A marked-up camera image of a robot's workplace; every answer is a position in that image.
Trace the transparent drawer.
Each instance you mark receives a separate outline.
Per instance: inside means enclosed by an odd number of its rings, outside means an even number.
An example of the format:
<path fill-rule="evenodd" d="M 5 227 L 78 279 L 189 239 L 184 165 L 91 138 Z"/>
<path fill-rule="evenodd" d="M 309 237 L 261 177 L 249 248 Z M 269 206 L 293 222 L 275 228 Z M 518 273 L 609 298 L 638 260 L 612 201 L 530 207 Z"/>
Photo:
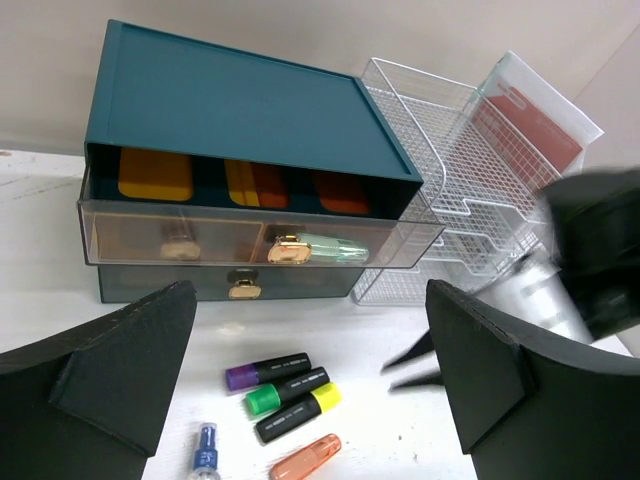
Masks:
<path fill-rule="evenodd" d="M 89 263 L 408 268 L 443 227 L 371 179 L 114 145 L 86 152 L 79 211 Z M 299 233 L 365 245 L 365 263 L 310 260 Z"/>

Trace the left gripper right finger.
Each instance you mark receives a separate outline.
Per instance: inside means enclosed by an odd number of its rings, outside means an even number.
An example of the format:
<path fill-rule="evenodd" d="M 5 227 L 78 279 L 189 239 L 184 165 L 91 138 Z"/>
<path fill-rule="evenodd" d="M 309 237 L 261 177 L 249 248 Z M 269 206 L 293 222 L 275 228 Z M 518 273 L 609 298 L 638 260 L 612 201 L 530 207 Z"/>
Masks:
<path fill-rule="evenodd" d="M 636 479 L 639 361 L 508 315 L 441 280 L 426 312 L 480 479 Z"/>

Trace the green capsule stapler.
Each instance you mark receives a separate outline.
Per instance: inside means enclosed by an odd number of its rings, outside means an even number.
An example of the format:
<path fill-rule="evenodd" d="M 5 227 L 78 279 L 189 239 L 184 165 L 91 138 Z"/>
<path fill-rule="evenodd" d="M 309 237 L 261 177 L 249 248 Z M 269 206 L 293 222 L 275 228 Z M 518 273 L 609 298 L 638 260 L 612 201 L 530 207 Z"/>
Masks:
<path fill-rule="evenodd" d="M 369 258 L 369 249 L 353 240 L 310 233 L 299 233 L 297 238 L 310 245 L 312 262 L 360 264 Z"/>

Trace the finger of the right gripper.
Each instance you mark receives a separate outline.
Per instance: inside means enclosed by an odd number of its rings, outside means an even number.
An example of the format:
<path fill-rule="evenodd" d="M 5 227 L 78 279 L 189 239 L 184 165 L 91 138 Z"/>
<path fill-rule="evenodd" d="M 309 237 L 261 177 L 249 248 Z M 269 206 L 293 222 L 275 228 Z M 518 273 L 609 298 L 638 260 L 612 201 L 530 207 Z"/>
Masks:
<path fill-rule="evenodd" d="M 435 351 L 433 338 L 430 332 L 426 332 L 408 350 L 386 362 L 382 372 L 389 371 L 400 365 L 412 362 Z"/>
<path fill-rule="evenodd" d="M 390 391 L 400 391 L 413 388 L 426 388 L 426 387 L 443 387 L 444 380 L 440 372 L 431 372 L 421 376 L 412 377 L 407 380 L 393 383 L 390 387 Z"/>

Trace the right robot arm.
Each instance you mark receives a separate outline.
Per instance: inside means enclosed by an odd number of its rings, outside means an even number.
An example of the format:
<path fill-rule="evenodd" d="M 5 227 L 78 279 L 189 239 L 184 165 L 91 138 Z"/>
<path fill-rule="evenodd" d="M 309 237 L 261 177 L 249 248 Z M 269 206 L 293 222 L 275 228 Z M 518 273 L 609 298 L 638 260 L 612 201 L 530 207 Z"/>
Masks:
<path fill-rule="evenodd" d="M 540 197 L 551 255 L 530 252 L 468 296 L 592 343 L 639 323 L 639 171 L 593 170 L 557 180 Z"/>

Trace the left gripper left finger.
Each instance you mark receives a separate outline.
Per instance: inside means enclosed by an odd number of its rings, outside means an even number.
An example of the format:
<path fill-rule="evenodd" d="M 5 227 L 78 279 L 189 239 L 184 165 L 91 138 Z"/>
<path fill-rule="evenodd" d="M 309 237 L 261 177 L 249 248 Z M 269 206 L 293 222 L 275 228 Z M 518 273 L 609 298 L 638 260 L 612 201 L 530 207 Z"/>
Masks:
<path fill-rule="evenodd" d="M 139 479 L 197 308 L 192 282 L 1 355 L 4 479 Z"/>

